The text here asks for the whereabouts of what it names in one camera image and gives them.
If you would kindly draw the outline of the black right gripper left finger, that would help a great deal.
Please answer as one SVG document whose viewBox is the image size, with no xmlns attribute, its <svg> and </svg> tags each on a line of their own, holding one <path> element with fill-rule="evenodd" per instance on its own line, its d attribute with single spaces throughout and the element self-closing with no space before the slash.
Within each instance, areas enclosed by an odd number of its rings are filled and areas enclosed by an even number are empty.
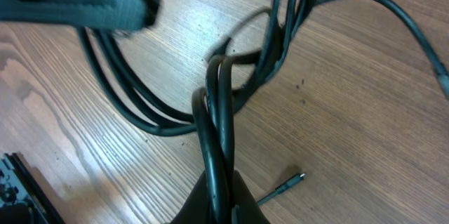
<svg viewBox="0 0 449 224">
<path fill-rule="evenodd" d="M 206 175 L 203 172 L 186 202 L 170 224 L 211 224 L 214 223 L 208 199 Z"/>
</svg>

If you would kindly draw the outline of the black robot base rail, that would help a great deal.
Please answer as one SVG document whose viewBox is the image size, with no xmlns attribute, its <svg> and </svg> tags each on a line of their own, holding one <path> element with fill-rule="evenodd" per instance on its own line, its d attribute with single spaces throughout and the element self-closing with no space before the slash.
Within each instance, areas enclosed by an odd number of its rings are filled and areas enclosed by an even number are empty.
<svg viewBox="0 0 449 224">
<path fill-rule="evenodd" d="M 64 224 L 16 153 L 1 158 L 1 224 Z"/>
</svg>

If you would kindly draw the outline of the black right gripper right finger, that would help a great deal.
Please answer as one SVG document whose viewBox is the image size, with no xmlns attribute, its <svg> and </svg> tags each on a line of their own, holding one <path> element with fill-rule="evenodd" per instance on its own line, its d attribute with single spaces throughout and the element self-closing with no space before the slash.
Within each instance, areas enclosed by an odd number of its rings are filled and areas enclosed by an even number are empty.
<svg viewBox="0 0 449 224">
<path fill-rule="evenodd" d="M 232 183 L 232 224 L 269 224 L 238 171 Z"/>
</svg>

